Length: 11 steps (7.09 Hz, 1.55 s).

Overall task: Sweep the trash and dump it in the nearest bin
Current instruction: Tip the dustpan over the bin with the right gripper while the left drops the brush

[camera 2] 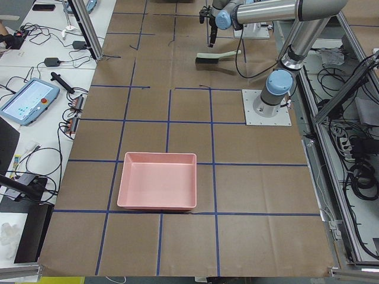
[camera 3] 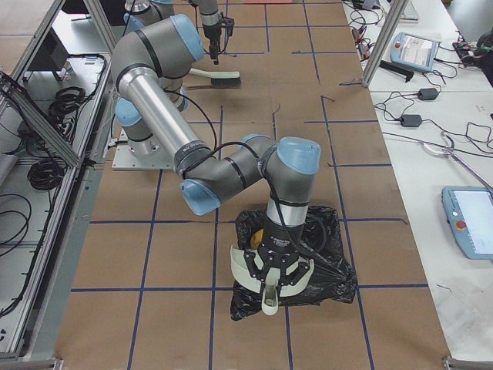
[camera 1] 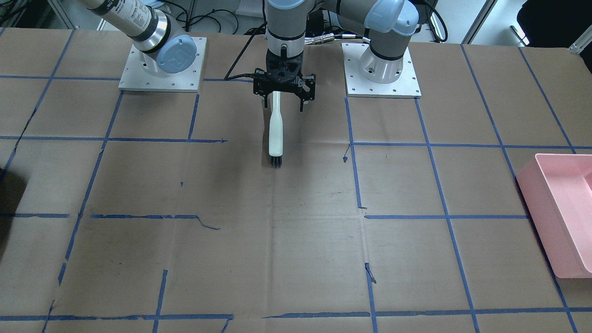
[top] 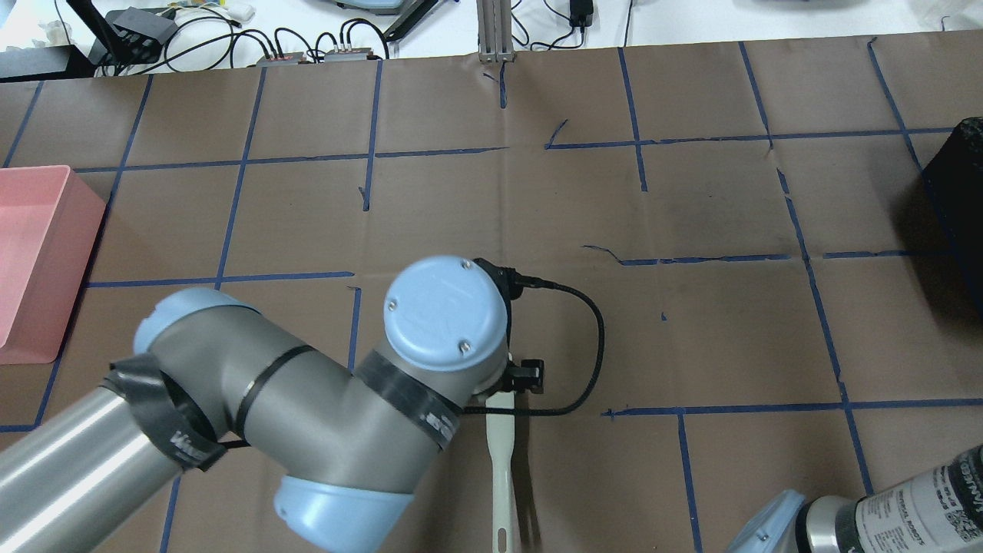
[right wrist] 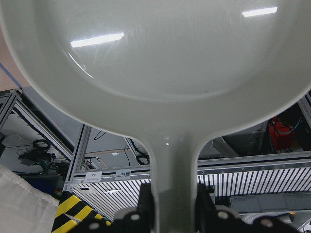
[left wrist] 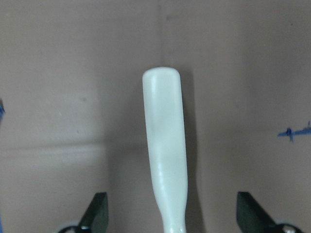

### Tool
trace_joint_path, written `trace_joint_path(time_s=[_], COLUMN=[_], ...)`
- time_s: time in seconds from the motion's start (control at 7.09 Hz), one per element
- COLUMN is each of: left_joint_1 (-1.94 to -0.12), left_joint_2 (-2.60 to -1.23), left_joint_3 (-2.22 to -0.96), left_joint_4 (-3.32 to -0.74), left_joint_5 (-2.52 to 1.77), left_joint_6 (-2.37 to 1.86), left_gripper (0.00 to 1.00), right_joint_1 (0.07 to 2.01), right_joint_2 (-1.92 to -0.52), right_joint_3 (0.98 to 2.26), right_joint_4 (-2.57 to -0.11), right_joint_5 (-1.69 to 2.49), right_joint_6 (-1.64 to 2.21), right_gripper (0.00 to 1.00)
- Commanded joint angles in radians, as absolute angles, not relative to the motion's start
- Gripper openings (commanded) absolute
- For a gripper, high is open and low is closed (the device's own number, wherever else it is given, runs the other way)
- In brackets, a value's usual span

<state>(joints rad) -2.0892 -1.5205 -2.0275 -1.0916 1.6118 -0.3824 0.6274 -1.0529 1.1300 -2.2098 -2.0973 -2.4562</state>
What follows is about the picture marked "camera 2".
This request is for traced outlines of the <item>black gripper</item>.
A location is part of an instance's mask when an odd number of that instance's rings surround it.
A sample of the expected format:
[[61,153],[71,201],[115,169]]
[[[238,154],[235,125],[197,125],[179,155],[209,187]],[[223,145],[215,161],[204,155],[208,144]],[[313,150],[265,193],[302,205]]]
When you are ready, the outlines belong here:
[[218,28],[216,25],[216,15],[218,14],[219,9],[214,5],[203,6],[199,11],[199,22],[203,24],[205,19],[208,18],[208,23],[211,27],[211,36],[209,38],[208,47],[212,48],[213,44],[216,42]]

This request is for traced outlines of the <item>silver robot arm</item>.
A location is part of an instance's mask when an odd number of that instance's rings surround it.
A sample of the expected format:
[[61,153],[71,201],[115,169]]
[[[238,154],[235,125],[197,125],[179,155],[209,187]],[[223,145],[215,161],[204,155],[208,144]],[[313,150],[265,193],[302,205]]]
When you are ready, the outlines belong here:
[[294,20],[261,94],[254,100],[255,112],[271,118],[277,115],[283,97],[290,91],[298,71],[303,67],[314,42],[332,16],[337,15],[346,1],[213,1],[199,12],[199,22],[209,19],[210,44],[215,43],[218,30],[242,30],[246,24]]

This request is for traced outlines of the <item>second grey robot base plate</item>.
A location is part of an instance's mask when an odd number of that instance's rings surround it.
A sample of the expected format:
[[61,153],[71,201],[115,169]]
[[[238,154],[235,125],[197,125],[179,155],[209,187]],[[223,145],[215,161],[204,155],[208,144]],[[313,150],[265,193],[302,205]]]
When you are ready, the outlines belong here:
[[270,106],[261,99],[261,90],[242,89],[243,108],[247,126],[292,126],[285,98]]

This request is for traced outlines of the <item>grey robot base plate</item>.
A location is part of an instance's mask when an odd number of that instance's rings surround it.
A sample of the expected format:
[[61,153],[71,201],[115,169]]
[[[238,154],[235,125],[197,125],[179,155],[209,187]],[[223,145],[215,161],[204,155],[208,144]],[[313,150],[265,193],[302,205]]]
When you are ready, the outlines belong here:
[[266,22],[245,24],[242,30],[234,31],[233,35],[234,38],[242,36],[242,38],[247,39],[265,40],[270,38],[268,27],[269,25]]

